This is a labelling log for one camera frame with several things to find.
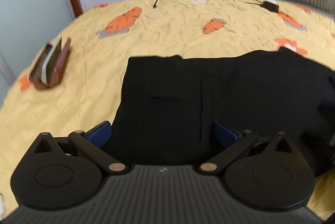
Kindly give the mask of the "black pants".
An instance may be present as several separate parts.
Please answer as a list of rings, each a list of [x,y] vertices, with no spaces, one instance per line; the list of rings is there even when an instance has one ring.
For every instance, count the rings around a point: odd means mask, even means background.
[[[204,162],[222,151],[215,124],[285,132],[316,176],[332,169],[334,72],[288,49],[234,58],[131,57],[103,151],[127,164]]]

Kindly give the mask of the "brown wallet phone case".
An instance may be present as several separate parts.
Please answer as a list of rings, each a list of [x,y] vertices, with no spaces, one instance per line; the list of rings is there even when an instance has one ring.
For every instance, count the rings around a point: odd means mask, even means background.
[[[37,90],[51,89],[61,83],[71,42],[72,39],[68,37],[64,45],[62,38],[54,44],[46,43],[28,76]]]

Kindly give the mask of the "yellow carrot print bedsheet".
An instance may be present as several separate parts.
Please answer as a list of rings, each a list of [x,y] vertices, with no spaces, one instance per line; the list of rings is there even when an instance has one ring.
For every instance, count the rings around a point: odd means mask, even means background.
[[[132,56],[236,57],[281,46],[334,67],[334,20],[287,1],[127,0],[93,7],[60,32],[72,39],[59,86],[39,91],[24,69],[1,100],[1,215],[17,208],[10,178],[41,132],[58,137],[112,121]]]

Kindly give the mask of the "black power adapter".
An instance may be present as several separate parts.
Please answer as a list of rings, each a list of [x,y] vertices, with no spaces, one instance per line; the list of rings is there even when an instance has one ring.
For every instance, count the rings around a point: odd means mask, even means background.
[[[270,12],[278,13],[279,12],[279,5],[272,3],[270,1],[264,1],[261,3],[261,7],[267,9]]]

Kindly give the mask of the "frosted floral glass door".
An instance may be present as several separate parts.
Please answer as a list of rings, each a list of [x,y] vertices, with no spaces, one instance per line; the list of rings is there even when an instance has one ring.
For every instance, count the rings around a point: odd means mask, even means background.
[[[1,0],[1,99],[40,49],[73,20],[69,0]]]

